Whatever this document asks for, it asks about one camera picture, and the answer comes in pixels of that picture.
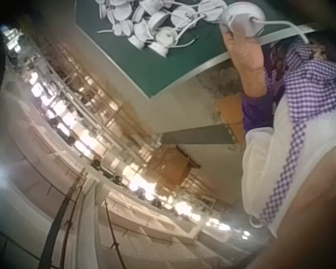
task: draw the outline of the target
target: railing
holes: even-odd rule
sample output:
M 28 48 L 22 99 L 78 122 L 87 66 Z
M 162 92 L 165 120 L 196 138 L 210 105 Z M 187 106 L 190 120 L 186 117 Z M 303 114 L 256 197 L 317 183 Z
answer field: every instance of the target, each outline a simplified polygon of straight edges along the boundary
M 88 173 L 86 172 L 85 175 L 84 175 L 84 178 L 82 179 L 81 176 L 83 175 L 84 172 L 85 172 L 85 168 L 83 168 L 79 177 L 77 177 L 77 179 L 73 182 L 71 188 L 69 189 L 68 193 L 66 194 L 65 199 L 63 200 L 63 202 L 62 202 L 62 204 L 61 204 L 61 206 L 60 206 L 60 208 L 57 212 L 56 217 L 54 218 L 54 220 L 52 222 L 52 225 L 49 229 L 47 239 L 45 241 L 45 245 L 44 245 L 44 248 L 43 248 L 43 251 L 42 251 L 41 259 L 39 261 L 38 269 L 49 269 L 49 264 L 52 261 L 54 245 L 56 243 L 58 232 L 61 228 L 61 223 L 62 223 L 63 217 L 65 215 L 65 212 L 67 210 L 69 201 L 71 200 L 73 193 L 78 188 L 79 188 L 79 194 L 81 193 L 82 186 L 85 183 L 85 179 L 86 179 L 86 176 L 87 176 Z M 63 241 L 62 253 L 61 253 L 61 264 L 59 266 L 60 268 L 62 268 L 62 263 L 63 263 L 63 267 L 64 267 L 64 261 L 65 261 L 64 256 L 65 256 L 65 253 L 66 253 L 66 246 L 67 246 L 67 240 L 68 240 L 68 235 L 69 235 L 69 229 L 70 229 L 70 226 L 71 226 L 71 223 L 72 223 L 71 220 L 73 218 L 73 214 L 74 214 L 76 204 L 77 204 L 77 198 L 76 198 L 74 207 L 72 209 L 70 219 L 68 221 L 68 228 L 66 230 L 65 238 L 64 238 L 64 241 Z
M 113 226 L 112 226 L 112 223 L 111 223 L 111 217 L 109 216 L 109 212 L 108 212 L 108 203 L 107 203 L 107 200 L 104 200 L 104 202 L 105 202 L 105 211 L 106 211 L 106 213 L 107 213 L 107 218 L 108 218 L 108 222 L 109 222 L 109 227 L 110 227 L 110 229 L 111 229 L 112 238 L 113 238 L 113 244 L 112 244 L 112 247 L 113 247 L 113 246 L 116 247 L 116 251 L 117 251 L 119 260 L 120 260 L 120 262 L 121 262 L 121 265 L 122 265 L 123 269 L 126 269 L 127 267 L 126 267 L 125 264 L 124 264 L 124 261 L 123 261 L 121 252 L 120 252 L 120 250 L 119 250 L 119 243 L 117 242 L 117 240 L 116 240 L 116 236 L 114 235 L 114 230 L 113 230 Z
M 6 235 L 4 232 L 0 231 L 0 235 L 4 236 L 4 245 L 3 245 L 3 248 L 2 248 L 1 253 L 0 253 L 2 255 L 2 257 L 4 257 L 4 254 L 6 252 L 6 248 L 7 248 L 8 243 L 12 243 L 16 247 L 18 247 L 20 250 L 24 251 L 29 256 L 31 256 L 32 258 L 34 258 L 35 260 L 40 261 L 40 257 L 38 257 L 37 255 L 35 255 L 32 252 L 30 252 L 28 249 L 26 249 L 25 247 L 23 247 L 22 245 L 20 245 L 18 242 L 14 241 L 12 238 L 10 238 L 8 235 Z M 55 266 L 53 264 L 50 264 L 50 268 L 59 269 L 59 267 L 57 267 L 57 266 Z
M 64 267 L 65 267 L 66 249 L 67 249 L 67 242 L 68 242 L 69 231 L 70 231 L 70 229 L 71 229 L 71 227 L 73 225 L 73 222 L 72 222 L 73 215 L 74 215 L 74 212 L 75 212 L 75 209 L 76 209 L 76 205 L 77 205 L 77 202 L 78 202 L 79 195 L 80 195 L 80 193 L 81 193 L 81 191 L 83 189 L 83 185 L 84 185 L 84 182 L 86 180 L 86 176 L 87 176 L 87 174 L 85 174 L 85 178 L 83 179 L 82 184 L 79 186 L 79 191 L 78 191 L 78 194 L 77 194 L 77 197 L 76 197 L 76 201 L 75 201 L 75 203 L 73 205 L 71 216 L 70 216 L 69 220 L 65 224 L 65 226 L 66 226 L 66 233 L 65 233 L 65 238 L 63 240 L 63 245 L 62 245 L 61 261 L 59 263 L 60 269 L 64 269 Z
M 112 200 L 112 201 L 114 202 L 114 204 L 113 204 L 112 207 L 114 207 L 116 204 L 119 204 L 120 206 L 122 206 L 122 207 L 124 207 L 124 208 L 126 208 L 126 209 L 128 209 L 128 210 L 130 210 L 130 211 L 132 211 L 132 209 L 129 208 L 128 206 L 126 206 L 126 205 L 124 205 L 124 204 L 122 204 L 122 203 L 119 203 L 119 202 L 117 202 L 117 201 L 111 199 L 109 196 L 107 197 L 107 199 Z M 122 225 L 119 225 L 119 224 L 117 224 L 117 223 L 115 223 L 115 222 L 112 222 L 112 221 L 111 221 L 111 224 L 112 224 L 113 226 L 116 226 L 116 227 L 119 227 L 119 228 L 125 230 L 125 232 L 123 233 L 123 236 L 122 236 L 122 237 L 124 237 L 128 232 L 132 232 L 132 233 L 134 233 L 134 234 L 142 235 L 142 236 L 148 237 L 148 238 L 150 238 L 150 239 L 154 239 L 154 240 L 157 240 L 157 241 L 162 241 L 162 242 L 169 243 L 169 245 L 172 245 L 172 244 L 194 245 L 194 243 L 181 243 L 181 242 L 175 242 L 175 241 L 172 241 L 172 240 L 168 240 L 168 239 L 164 239 L 164 238 L 160 238 L 160 237 L 156 237 L 156 236 L 152 236 L 152 235 L 147 235 L 147 234 L 145 234 L 145 233 L 141 233 L 141 232 L 139 232 L 139 231 L 137 231 L 137 230 L 131 230 L 131 229 L 128 229 L 128 228 L 126 228 L 126 227 L 124 227 L 124 226 L 122 226 Z

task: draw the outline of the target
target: purple sleeve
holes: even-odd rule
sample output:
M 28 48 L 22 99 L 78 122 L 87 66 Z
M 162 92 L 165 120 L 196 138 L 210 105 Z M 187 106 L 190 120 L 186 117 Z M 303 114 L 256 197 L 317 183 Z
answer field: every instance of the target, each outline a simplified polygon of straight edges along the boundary
M 259 98 L 242 94 L 243 127 L 245 133 L 252 129 L 273 126 L 273 94 Z
M 263 47 L 266 80 L 268 80 L 271 75 L 270 52 L 271 49 L 269 46 Z M 270 91 L 269 83 L 267 81 L 266 86 L 268 87 L 267 93 L 262 97 L 252 98 L 242 94 L 242 122 L 245 133 L 252 129 L 273 126 L 274 94 Z

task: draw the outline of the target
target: green tabletop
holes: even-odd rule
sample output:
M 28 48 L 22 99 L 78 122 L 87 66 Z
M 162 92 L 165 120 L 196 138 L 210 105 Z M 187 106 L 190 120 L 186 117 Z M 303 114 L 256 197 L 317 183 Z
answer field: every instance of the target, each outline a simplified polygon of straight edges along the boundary
M 198 1 L 184 0 L 181 2 L 194 4 Z M 304 24 L 296 18 L 285 18 L 263 0 L 249 2 L 256 3 L 265 12 L 267 20 L 287 19 L 297 25 Z M 187 31 L 180 38 L 179 44 L 187 43 L 196 36 L 199 38 L 188 47 L 170 49 L 167 58 L 156 54 L 149 48 L 138 50 L 128 41 L 127 37 L 118 37 L 113 33 L 97 34 L 97 30 L 111 29 L 112 25 L 107 18 L 103 20 L 99 18 L 99 6 L 94 0 L 76 0 L 75 21 L 85 35 L 148 98 L 228 59 L 219 26 L 204 20 L 200 20 L 195 28 Z M 306 33 L 313 31 L 310 27 L 302 27 Z M 286 26 L 269 25 L 265 27 L 261 40 L 266 44 L 292 35 L 296 35 L 296 32 L 287 29 Z

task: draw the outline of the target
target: hand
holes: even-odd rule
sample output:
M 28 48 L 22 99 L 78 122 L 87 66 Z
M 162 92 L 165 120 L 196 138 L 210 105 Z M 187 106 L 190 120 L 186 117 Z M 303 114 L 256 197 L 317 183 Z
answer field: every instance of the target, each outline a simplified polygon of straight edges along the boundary
M 264 70 L 263 50 L 255 38 L 245 37 L 244 28 L 238 24 L 234 25 L 234 37 L 225 25 L 220 24 L 220 29 L 230 58 L 240 76 L 249 76 Z

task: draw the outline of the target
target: checkered headscarf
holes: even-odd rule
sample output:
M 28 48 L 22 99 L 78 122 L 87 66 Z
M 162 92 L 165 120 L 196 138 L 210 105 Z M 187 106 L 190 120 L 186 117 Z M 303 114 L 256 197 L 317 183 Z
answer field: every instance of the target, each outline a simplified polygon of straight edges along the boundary
M 297 39 L 288 48 L 286 65 L 288 73 L 283 79 L 293 131 L 286 163 L 260 214 L 260 221 L 266 225 L 275 219 L 293 182 L 307 122 L 336 108 L 335 62 L 314 57 L 311 46 Z M 266 74 L 266 84 L 272 85 L 273 76 Z

